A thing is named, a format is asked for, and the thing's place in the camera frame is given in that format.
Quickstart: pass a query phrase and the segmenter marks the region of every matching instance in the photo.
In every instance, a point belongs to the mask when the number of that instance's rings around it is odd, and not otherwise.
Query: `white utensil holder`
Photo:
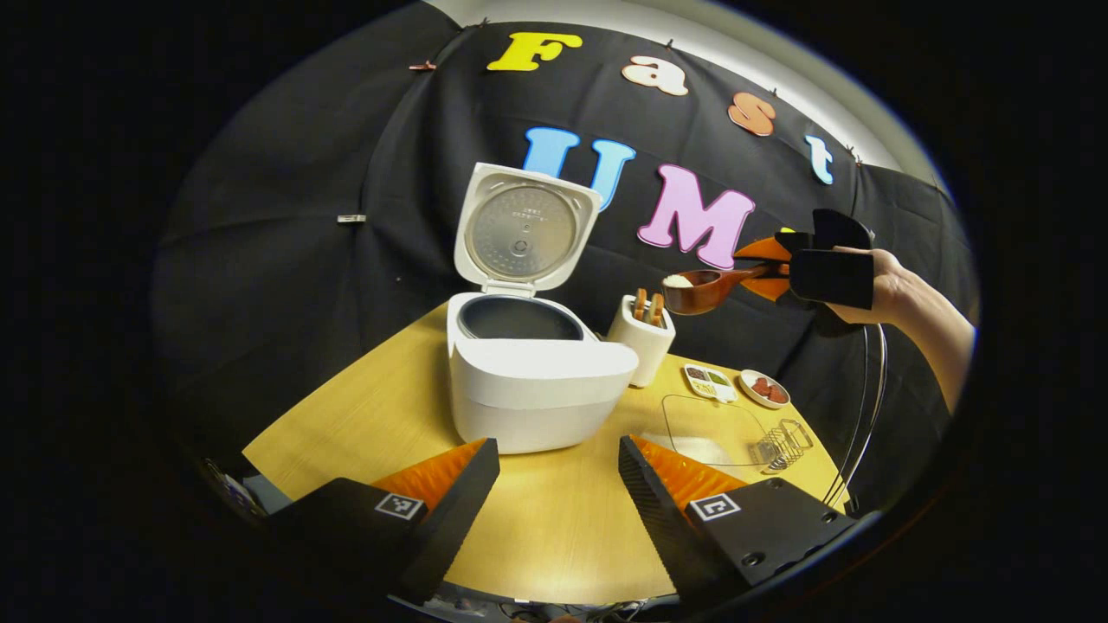
[[[650,314],[650,303],[646,304],[643,317],[648,318]],[[649,323],[635,319],[635,296],[623,297],[616,317],[612,320],[608,329],[607,340],[618,341],[629,346],[638,355],[638,367],[630,377],[633,387],[646,387],[654,381],[658,367],[669,353],[669,346],[674,343],[677,331],[674,330],[673,318],[669,312],[661,309],[661,327],[655,327]]]

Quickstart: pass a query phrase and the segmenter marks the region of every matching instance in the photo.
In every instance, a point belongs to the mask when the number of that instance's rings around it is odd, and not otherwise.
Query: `blue letter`
[[[593,174],[593,190],[601,193],[601,198],[604,200],[604,203],[601,204],[601,212],[604,212],[616,194],[616,184],[619,183],[623,165],[635,157],[635,150],[623,143],[605,141],[604,139],[593,141],[593,150],[599,154],[599,159],[596,161],[596,173]]]
[[[581,139],[573,132],[556,127],[532,127],[527,130],[526,136],[531,146],[527,147],[523,170],[545,173],[551,177],[558,177],[562,174],[566,154],[581,143]],[[601,194],[599,212],[604,212],[616,194],[623,165],[635,157],[635,150],[604,139],[593,141],[593,150],[599,154],[596,171],[593,173],[593,190]]]
[[[531,141],[531,146],[527,147],[523,170],[545,173],[551,177],[562,174],[565,154],[570,152],[570,147],[581,143],[581,139],[573,132],[555,127],[532,127],[527,130],[526,136],[527,141]]]
[[[831,177],[831,174],[828,173],[828,163],[834,160],[831,157],[831,152],[828,151],[823,141],[815,136],[806,134],[804,140],[812,146],[812,171],[815,172],[815,176],[820,178],[820,182],[830,184],[834,181],[834,177]]]

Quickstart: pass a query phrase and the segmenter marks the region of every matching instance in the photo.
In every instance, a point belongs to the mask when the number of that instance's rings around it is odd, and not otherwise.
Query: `red food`
[[[767,398],[779,405],[784,405],[789,401],[789,399],[784,397],[784,392],[781,391],[781,388],[776,385],[769,388],[769,396],[767,396]]]
[[[759,396],[769,396],[769,381],[766,380],[766,377],[758,377],[752,388]]]

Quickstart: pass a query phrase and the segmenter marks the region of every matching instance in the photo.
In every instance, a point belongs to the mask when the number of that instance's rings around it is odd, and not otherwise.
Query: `open lid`
[[[454,239],[454,266],[482,292],[534,296],[573,273],[599,214],[579,184],[476,163]]]

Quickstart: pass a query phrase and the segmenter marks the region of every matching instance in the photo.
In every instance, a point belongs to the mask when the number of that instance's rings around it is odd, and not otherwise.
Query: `small dish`
[[[733,402],[739,399],[739,392],[731,387],[731,381],[727,380],[724,372],[686,364],[684,367],[685,379],[689,381],[689,387],[695,394],[705,398],[715,398],[720,402]]]
[[[766,396],[759,394],[758,391],[760,389],[760,386],[758,384],[758,379],[760,378],[766,379],[766,385],[768,387],[770,388],[776,387],[778,390],[780,390],[780,392],[784,396],[784,402],[777,402],[770,400]],[[781,384],[759,372],[758,370],[742,370],[739,372],[739,376],[735,377],[735,380],[736,380],[735,385],[742,388],[743,394],[746,394],[748,397],[750,397],[751,400],[758,402],[759,405],[766,407],[767,409],[780,409],[781,407],[784,407],[786,405],[792,402],[792,398],[790,398],[789,392],[783,387],[781,387]]]

